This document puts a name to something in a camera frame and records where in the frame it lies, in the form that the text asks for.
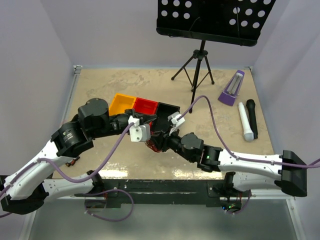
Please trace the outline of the black microphone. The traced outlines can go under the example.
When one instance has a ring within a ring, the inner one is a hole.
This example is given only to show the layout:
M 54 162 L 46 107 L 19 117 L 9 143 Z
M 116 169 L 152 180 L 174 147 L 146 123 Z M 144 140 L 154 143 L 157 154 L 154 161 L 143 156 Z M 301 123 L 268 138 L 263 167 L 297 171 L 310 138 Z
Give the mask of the black microphone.
M 253 99 L 248 99 L 246 101 L 246 108 L 249 115 L 249 124 L 251 130 L 253 132 L 253 138 L 256 140 L 258 139 L 258 127 L 257 127 L 257 119 L 256 119 L 256 103 Z

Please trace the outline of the black plastic bin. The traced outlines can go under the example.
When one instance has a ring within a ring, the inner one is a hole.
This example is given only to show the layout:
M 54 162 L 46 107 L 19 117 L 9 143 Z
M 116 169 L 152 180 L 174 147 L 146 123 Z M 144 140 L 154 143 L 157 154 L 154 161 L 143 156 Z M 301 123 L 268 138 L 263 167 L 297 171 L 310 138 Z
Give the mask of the black plastic bin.
M 179 112 L 180 107 L 177 105 L 171 105 L 164 102 L 159 102 L 155 111 L 157 119 L 152 122 L 151 131 L 165 131 L 169 126 L 168 116 L 175 112 Z

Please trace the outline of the small printed sticker card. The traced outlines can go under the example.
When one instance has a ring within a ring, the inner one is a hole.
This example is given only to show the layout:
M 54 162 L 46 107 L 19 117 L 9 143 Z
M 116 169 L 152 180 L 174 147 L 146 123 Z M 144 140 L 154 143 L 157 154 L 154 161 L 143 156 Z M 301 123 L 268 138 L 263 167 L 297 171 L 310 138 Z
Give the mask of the small printed sticker card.
M 72 160 L 68 161 L 65 165 L 66 165 L 67 167 L 71 167 L 71 166 L 73 166 L 79 159 L 80 159 L 80 157 L 77 156 L 76 158 L 73 158 Z

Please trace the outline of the orange plastic bin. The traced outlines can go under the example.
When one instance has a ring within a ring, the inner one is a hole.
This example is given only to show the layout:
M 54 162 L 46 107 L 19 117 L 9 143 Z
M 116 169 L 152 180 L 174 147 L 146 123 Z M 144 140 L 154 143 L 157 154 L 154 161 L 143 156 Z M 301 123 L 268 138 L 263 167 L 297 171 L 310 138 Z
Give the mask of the orange plastic bin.
M 123 114 L 125 110 L 132 109 L 136 102 L 135 96 L 130 96 L 122 93 L 116 93 L 110 106 L 109 115 Z

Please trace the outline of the black music stand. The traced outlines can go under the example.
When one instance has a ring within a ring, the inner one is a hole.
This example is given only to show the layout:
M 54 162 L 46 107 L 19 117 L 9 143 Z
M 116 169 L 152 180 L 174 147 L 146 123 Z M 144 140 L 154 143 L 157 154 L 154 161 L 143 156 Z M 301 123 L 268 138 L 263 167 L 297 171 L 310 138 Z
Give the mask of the black music stand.
M 192 93 L 198 81 L 202 60 L 207 60 L 207 41 L 253 47 L 258 43 L 275 1 L 273 0 L 159 0 L 156 32 L 170 38 L 200 40 L 193 52 L 197 60 Z

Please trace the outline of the white microphone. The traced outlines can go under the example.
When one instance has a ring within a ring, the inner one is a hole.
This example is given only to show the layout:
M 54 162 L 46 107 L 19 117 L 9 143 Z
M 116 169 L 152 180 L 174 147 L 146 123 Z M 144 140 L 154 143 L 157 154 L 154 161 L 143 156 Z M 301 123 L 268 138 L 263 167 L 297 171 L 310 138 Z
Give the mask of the white microphone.
M 242 102 L 238 103 L 238 111 L 241 119 L 243 137 L 247 142 L 252 142 L 254 140 L 254 133 L 250 127 L 250 123 L 247 117 L 247 113 Z

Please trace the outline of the red plastic bin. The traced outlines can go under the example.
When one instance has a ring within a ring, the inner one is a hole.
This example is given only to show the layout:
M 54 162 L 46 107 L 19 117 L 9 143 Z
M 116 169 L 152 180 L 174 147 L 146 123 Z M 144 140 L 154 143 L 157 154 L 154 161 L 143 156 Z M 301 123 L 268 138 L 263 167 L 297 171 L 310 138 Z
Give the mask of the red plastic bin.
M 136 97 L 129 105 L 131 109 L 134 109 L 135 116 L 140 118 L 141 115 L 155 115 L 158 107 L 158 102 Z

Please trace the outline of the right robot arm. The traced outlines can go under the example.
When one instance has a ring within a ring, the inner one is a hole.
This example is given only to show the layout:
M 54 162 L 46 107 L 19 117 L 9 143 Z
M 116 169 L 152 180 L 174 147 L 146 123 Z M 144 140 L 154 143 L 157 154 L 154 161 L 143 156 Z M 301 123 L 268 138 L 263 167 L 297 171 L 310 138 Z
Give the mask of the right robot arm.
M 230 197 L 255 189 L 277 189 L 293 197 L 306 197 L 307 165 L 290 150 L 282 154 L 255 155 L 228 152 L 210 146 L 193 132 L 182 137 L 159 131 L 147 141 L 153 151 L 174 151 L 204 172 L 224 172 L 222 190 Z

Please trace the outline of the purple metronome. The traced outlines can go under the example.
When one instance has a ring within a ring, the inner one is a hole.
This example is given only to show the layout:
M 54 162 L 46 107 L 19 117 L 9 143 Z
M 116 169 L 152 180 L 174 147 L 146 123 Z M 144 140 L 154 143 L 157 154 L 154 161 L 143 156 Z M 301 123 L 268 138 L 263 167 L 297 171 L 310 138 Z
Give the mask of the purple metronome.
M 227 105 L 233 106 L 237 96 L 239 95 L 240 88 L 245 76 L 245 72 L 242 70 L 237 70 L 232 78 L 229 80 L 223 91 L 221 92 L 218 100 Z

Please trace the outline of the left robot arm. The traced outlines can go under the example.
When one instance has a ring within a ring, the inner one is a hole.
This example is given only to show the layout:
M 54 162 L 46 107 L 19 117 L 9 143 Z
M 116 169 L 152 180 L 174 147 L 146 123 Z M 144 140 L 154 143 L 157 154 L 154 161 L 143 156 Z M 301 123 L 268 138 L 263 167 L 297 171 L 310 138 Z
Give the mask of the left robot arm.
M 132 142 L 146 142 L 151 137 L 149 123 L 155 114 L 137 113 L 127 109 L 124 113 L 109 115 L 109 105 L 101 98 L 92 98 L 77 110 L 71 121 L 64 123 L 44 148 L 23 168 L 9 176 L 0 177 L 0 204 L 9 214 L 26 215 L 39 209 L 45 202 L 68 195 L 99 196 L 104 183 L 99 175 L 102 169 L 83 175 L 50 179 L 59 167 L 93 148 L 97 138 L 125 134 Z

